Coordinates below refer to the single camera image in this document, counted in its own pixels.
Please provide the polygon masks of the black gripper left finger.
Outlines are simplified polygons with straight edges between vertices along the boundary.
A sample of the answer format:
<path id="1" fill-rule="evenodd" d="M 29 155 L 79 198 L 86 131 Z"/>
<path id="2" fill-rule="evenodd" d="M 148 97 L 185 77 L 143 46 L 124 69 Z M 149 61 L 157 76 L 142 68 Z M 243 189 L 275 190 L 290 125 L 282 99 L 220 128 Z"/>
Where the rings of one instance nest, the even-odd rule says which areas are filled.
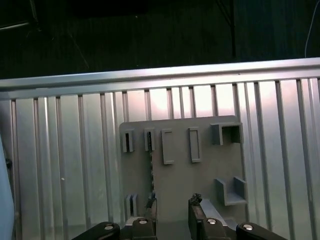
<path id="1" fill-rule="evenodd" d="M 131 217 L 124 227 L 114 222 L 101 222 L 78 236 L 75 240 L 156 240 L 157 199 L 153 193 L 148 199 L 143 216 Z"/>

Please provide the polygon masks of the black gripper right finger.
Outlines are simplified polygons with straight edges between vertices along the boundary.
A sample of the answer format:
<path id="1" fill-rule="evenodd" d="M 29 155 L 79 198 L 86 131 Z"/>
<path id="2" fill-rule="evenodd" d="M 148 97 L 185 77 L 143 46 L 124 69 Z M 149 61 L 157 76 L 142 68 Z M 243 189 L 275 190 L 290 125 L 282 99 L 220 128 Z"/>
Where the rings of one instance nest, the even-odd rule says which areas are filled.
<path id="1" fill-rule="evenodd" d="M 281 240 L 283 237 L 252 222 L 225 220 L 208 199 L 193 193 L 188 200 L 188 227 L 193 240 Z"/>

